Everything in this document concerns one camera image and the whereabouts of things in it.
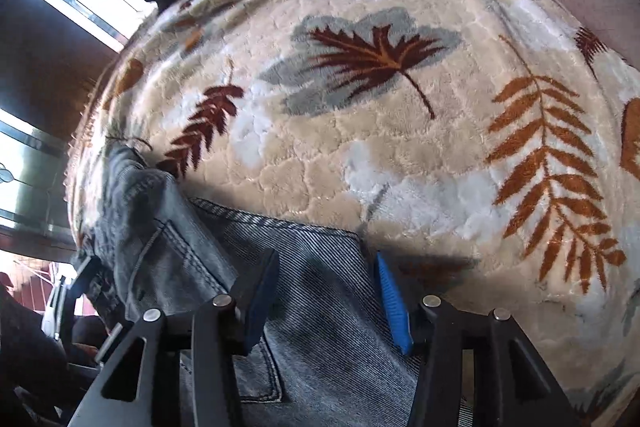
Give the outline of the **beige leaf pattern blanket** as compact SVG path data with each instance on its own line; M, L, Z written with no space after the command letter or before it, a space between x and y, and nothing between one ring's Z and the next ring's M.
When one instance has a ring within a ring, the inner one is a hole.
M186 197L357 235L378 292L383 253L510 310L578 425L638 424L639 73L559 1L176 0L78 128L78 251L115 144Z

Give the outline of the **grey denim pants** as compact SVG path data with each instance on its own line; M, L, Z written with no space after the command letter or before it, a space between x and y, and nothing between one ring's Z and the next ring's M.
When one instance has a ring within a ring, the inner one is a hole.
M88 296L108 325L151 308L192 311L275 251L277 296L262 339L234 362L247 425L408 421L419 364L392 343L357 235L186 197L122 144L98 160L89 187L78 255L101 261Z

